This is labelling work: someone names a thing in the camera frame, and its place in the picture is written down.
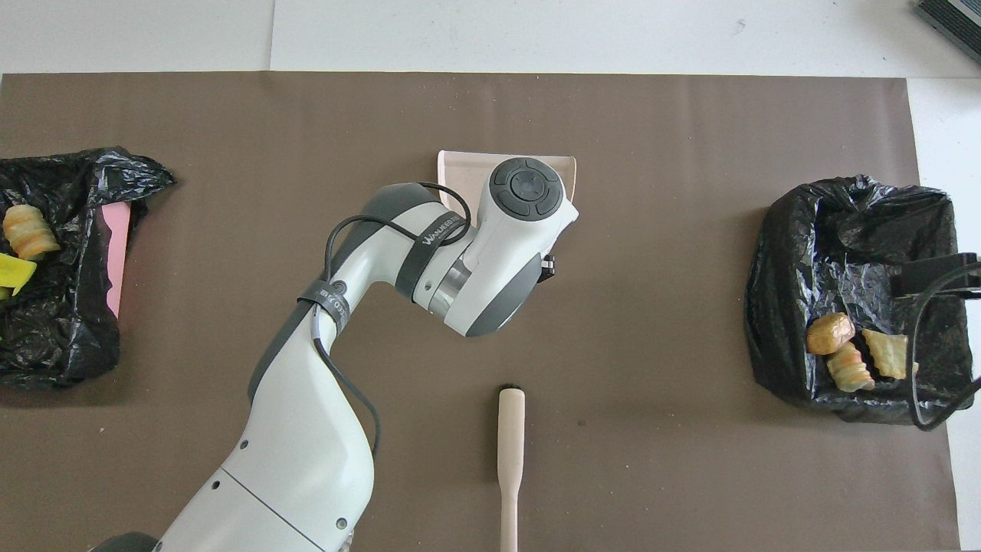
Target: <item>brush handle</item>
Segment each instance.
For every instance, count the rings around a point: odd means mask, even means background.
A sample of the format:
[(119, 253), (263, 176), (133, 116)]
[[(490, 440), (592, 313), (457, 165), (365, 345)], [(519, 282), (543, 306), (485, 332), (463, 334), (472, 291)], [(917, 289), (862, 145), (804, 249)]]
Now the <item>brush handle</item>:
[(525, 393), (500, 392), (497, 411), (497, 479), (500, 482), (500, 550), (518, 552), (518, 490), (525, 467)]

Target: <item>black cable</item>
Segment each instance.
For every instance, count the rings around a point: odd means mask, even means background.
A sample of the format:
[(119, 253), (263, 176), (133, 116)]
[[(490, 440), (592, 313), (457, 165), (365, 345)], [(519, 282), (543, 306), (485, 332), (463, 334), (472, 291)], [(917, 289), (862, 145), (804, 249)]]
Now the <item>black cable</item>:
[(923, 290), (923, 292), (916, 298), (916, 303), (913, 307), (913, 312), (916, 313), (916, 317), (913, 318), (912, 332), (909, 335), (909, 341), (906, 343), (906, 380), (909, 382), (909, 393), (911, 398), (909, 404), (909, 415), (912, 417), (913, 424), (923, 431), (931, 431), (935, 429), (938, 425), (943, 423), (944, 420), (951, 417), (951, 414), (953, 414), (957, 408), (964, 403), (964, 401), (981, 389), (981, 377), (979, 377), (968, 383), (962, 390), (960, 390), (960, 392), (957, 393), (953, 399), (951, 399), (950, 403), (936, 413), (932, 419), (925, 421), (923, 419), (923, 411), (919, 405), (919, 398), (917, 397), (916, 393), (916, 373), (913, 371), (913, 358), (916, 356), (916, 334), (919, 332), (920, 318), (923, 317), (923, 311), (926, 310), (926, 304), (929, 303), (930, 300), (933, 299), (933, 297), (953, 279), (979, 269), (981, 269), (981, 262), (965, 264), (964, 266), (952, 270), (934, 280), (933, 283), (927, 286), (927, 288)]
[[(455, 237), (443, 240), (442, 243), (439, 244), (439, 247), (441, 248), (443, 246), (449, 246), (451, 244), (455, 244), (456, 242), (460, 241), (464, 236), (466, 236), (467, 231), (470, 229), (470, 223), (471, 223), (470, 207), (467, 205), (467, 202), (463, 200), (463, 196), (447, 188), (446, 186), (442, 186), (439, 184), (434, 184), (431, 182), (420, 182), (418, 184), (423, 188), (428, 188), (431, 190), (440, 190), (449, 193), (450, 195), (453, 196), (454, 199), (460, 202), (461, 206), (463, 206), (463, 213), (465, 219), (465, 224), (463, 225), (463, 231), (457, 232)], [(340, 221), (337, 224), (337, 226), (334, 226), (333, 230), (331, 230), (331, 234), (327, 238), (327, 244), (324, 247), (324, 272), (321, 274), (321, 279), (324, 280), (325, 282), (330, 282), (331, 278), (334, 276), (334, 272), (331, 268), (331, 260), (332, 260), (331, 257), (334, 256), (334, 241), (337, 239), (337, 235), (340, 234), (340, 231), (346, 228), (348, 225), (360, 221), (374, 222), (377, 224), (381, 224), (383, 226), (388, 226), (389, 228), (392, 228), (392, 230), (398, 232), (402, 236), (405, 236), (406, 238), (412, 241), (415, 241), (419, 238), (419, 236), (413, 234), (412, 232), (409, 232), (405, 228), (395, 224), (389, 219), (384, 219), (372, 215), (354, 215), (352, 217), (345, 218), (344, 220)], [(358, 389), (356, 385), (354, 385), (354, 382), (347, 379), (347, 376), (344, 375), (344, 372), (340, 371), (340, 368), (338, 368), (337, 365), (334, 364), (334, 361), (331, 360), (331, 356), (328, 355), (327, 349), (324, 347), (324, 342), (321, 341), (320, 339), (320, 322), (317, 319), (317, 314), (318, 312), (320, 312), (320, 306), (318, 304), (313, 303), (313, 307), (314, 307), (314, 316), (313, 316), (313, 321), (311, 322), (312, 323), (311, 334), (313, 338), (314, 348), (317, 350), (317, 355), (320, 356), (320, 360), (327, 365), (328, 370), (331, 371), (331, 374), (334, 375), (334, 378), (336, 378), (337, 381), (339, 381), (344, 387), (346, 387), (347, 390), (351, 393), (351, 395), (354, 395), (354, 397), (358, 401), (361, 401), (361, 404), (363, 404), (365, 408), (368, 409), (368, 412), (371, 413), (372, 420), (375, 423), (375, 439), (373, 440), (371, 446), (371, 456), (372, 458), (375, 458), (375, 455), (378, 453), (379, 443), (382, 440), (382, 419), (378, 414), (378, 410), (375, 409), (375, 405), (373, 405), (372, 402), (368, 400), (368, 397), (366, 397), (365, 394), (362, 393), (361, 390)]]

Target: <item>gray button pad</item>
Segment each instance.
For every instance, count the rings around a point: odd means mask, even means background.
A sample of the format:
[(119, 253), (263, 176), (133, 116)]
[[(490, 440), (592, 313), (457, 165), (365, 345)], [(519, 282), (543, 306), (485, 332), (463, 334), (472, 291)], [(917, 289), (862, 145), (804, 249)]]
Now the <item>gray button pad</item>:
[(490, 195), (505, 213), (519, 220), (547, 218), (562, 199), (562, 180), (538, 159), (514, 157), (490, 174)]

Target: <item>brown table surface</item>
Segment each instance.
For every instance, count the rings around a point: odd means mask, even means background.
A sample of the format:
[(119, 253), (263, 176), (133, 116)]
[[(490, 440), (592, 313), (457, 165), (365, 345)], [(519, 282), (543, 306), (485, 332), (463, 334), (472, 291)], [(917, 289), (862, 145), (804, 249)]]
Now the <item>brown table surface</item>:
[(944, 429), (847, 424), (752, 379), (765, 208), (793, 186), (918, 182), (903, 81), (8, 75), (0, 156), (120, 144), (169, 167), (132, 239), (119, 367), (0, 389), (0, 548), (159, 536), (236, 443), (245, 388), (324, 240), (441, 148), (575, 155), (558, 275), (464, 339), (378, 286), (334, 356), (383, 416), (356, 550), (494, 550), (496, 389), (528, 394), (524, 550), (957, 548)]

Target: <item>round button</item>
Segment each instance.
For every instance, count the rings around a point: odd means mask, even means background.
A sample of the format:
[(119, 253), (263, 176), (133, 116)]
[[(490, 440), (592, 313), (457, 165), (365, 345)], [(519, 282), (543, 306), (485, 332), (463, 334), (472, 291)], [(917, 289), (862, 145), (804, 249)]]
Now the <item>round button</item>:
[(534, 169), (517, 171), (511, 176), (511, 191), (525, 201), (536, 201), (545, 192), (545, 176)]

